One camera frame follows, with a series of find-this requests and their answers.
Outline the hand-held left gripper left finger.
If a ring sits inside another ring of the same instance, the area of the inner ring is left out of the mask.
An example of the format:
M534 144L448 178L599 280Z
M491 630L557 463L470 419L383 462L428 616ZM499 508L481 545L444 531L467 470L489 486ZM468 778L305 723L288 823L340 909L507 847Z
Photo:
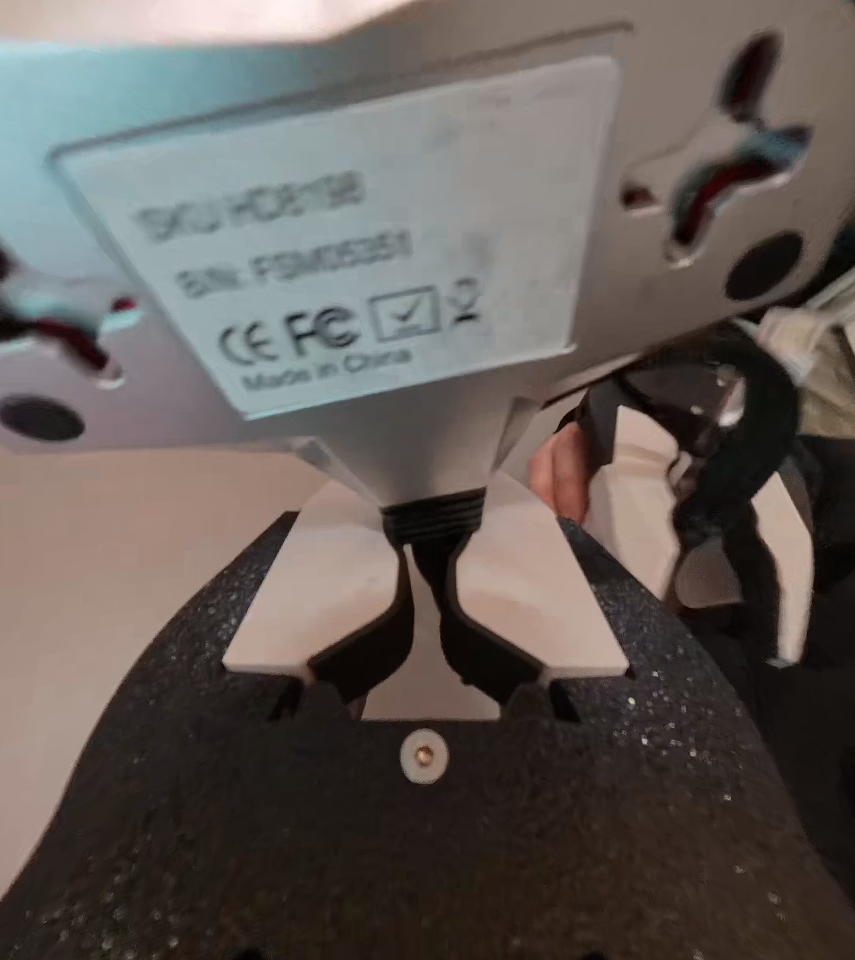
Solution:
M403 665L414 613L405 554L386 537L380 511L328 481L298 513L222 664L326 683L348 705Z

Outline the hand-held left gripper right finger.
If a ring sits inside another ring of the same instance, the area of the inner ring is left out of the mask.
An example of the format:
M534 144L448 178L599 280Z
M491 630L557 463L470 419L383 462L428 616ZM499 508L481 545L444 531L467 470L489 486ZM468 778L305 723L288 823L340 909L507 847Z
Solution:
M502 471L480 526L451 551L441 622L448 666L500 706L528 685L629 671L559 518Z

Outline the silver black video switch box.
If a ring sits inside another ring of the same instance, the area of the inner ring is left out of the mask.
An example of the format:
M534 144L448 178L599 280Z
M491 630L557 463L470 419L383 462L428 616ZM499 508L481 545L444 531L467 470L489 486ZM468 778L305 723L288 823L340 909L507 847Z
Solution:
M0 2L0 444L472 494L854 204L855 2Z

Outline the grey desk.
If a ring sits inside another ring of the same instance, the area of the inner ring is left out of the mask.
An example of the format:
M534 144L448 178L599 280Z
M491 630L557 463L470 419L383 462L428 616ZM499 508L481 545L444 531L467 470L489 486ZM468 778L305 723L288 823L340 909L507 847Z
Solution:
M0 451L0 958L506 958L491 826L397 727L221 658L323 484L288 457Z

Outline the person's right hand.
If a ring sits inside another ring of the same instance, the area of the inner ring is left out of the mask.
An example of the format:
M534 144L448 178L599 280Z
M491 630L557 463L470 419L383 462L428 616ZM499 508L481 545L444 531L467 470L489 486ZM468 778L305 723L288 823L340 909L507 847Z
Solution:
M529 458L527 482L559 518L583 524L589 508L589 444L571 422L550 436Z

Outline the person in black hoodie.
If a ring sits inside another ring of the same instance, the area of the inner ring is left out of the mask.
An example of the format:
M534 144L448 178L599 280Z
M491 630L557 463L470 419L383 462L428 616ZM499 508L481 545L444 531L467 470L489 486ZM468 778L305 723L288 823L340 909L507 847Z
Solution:
M785 480L804 484L814 577L799 663L765 658L776 598L772 561L734 535L742 602L682 613L757 726L805 833L855 908L855 438L800 435Z

